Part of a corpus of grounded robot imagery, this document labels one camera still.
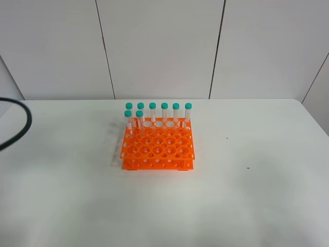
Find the orange test tube rack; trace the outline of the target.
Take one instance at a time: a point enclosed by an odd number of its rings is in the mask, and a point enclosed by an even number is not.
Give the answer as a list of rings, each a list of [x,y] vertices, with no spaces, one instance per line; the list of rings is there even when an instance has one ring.
[[[132,128],[125,130],[120,158],[124,170],[192,170],[195,152],[191,122],[184,118],[174,122],[172,117],[167,122],[160,117],[152,122],[146,117],[140,129],[135,117]]]

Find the green-capped test tube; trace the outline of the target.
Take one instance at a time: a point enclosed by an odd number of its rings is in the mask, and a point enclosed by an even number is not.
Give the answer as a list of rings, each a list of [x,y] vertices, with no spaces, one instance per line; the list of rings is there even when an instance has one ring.
[[[144,136],[145,135],[145,130],[144,130],[143,111],[142,110],[136,111],[136,117],[137,117],[139,132],[140,132],[141,136]]]

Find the second row left tube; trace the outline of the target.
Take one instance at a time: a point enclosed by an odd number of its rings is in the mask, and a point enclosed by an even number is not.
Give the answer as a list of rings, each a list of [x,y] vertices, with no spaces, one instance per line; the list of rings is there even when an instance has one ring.
[[[124,111],[124,116],[127,120],[126,127],[127,127],[128,130],[131,130],[132,129],[132,121],[133,121],[131,110],[125,110]]]

